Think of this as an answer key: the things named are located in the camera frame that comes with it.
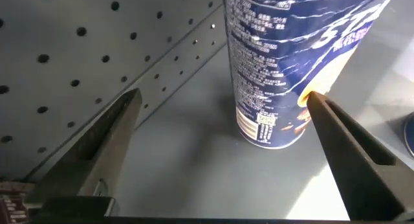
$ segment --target can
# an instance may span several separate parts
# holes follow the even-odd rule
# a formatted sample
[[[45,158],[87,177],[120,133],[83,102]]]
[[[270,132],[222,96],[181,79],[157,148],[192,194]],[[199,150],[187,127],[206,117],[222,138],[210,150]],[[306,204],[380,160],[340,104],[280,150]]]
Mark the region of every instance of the can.
[[[230,70],[241,134],[280,149],[311,116],[390,0],[224,0]]]

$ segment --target packaging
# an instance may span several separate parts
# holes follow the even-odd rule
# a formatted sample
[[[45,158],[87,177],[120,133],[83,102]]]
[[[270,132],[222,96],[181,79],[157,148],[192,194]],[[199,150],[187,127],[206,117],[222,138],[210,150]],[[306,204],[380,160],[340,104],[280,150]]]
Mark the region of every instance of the packaging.
[[[390,0],[224,0],[237,123],[270,149],[298,140],[311,91],[326,93]]]

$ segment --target blue can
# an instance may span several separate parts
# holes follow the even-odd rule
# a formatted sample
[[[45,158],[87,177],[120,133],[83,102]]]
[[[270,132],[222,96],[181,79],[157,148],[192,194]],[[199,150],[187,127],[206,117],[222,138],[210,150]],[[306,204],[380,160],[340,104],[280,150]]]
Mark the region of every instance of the blue can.
[[[390,0],[224,0],[241,134],[262,148],[298,140],[311,91],[326,93]]]

